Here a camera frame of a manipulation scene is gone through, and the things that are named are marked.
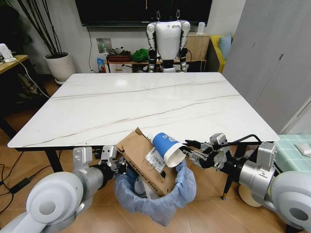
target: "crumpled cardboard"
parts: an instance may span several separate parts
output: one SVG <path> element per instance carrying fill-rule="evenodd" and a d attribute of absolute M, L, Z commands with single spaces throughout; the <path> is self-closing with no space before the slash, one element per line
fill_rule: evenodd
<path fill-rule="evenodd" d="M 174 188 L 177 172 L 175 168 L 164 166 L 161 175 L 151 166 L 145 156 L 153 147 L 139 128 L 117 144 L 118 151 L 129 165 L 162 197 Z"/>

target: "trash bin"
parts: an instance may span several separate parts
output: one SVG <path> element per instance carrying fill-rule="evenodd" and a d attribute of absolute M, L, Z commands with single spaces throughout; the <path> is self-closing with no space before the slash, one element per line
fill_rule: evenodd
<path fill-rule="evenodd" d="M 177 208 L 193 201 L 196 194 L 195 178 L 185 160 L 176 167 L 176 171 L 175 187 L 169 194 L 147 199 L 135 194 L 134 182 L 138 174 L 128 168 L 125 175 L 119 175 L 115 180 L 115 194 L 120 205 L 131 213 L 138 211 L 162 226 L 168 226 Z"/>

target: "blue and white paper cup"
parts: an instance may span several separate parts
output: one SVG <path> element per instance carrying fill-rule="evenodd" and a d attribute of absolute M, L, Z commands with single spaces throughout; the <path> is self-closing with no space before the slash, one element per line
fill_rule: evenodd
<path fill-rule="evenodd" d="M 157 133 L 151 137 L 151 143 L 164 159 L 168 167 L 175 167 L 180 164 L 186 155 L 179 150 L 185 145 L 176 141 L 165 133 Z"/>

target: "marble tabletop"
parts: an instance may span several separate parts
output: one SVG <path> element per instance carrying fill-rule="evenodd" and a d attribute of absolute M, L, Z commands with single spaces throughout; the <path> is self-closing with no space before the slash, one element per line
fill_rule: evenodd
<path fill-rule="evenodd" d="M 220 73 L 73 74 L 8 147 L 114 145 L 136 127 L 180 142 L 279 140 Z"/>

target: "television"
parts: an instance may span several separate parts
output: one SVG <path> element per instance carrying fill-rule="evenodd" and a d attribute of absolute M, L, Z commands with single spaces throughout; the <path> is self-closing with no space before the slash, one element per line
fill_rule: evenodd
<path fill-rule="evenodd" d="M 159 10 L 160 21 L 179 19 L 198 26 L 199 22 L 208 21 L 212 0 L 75 0 L 82 26 L 146 26 L 156 21 Z"/>

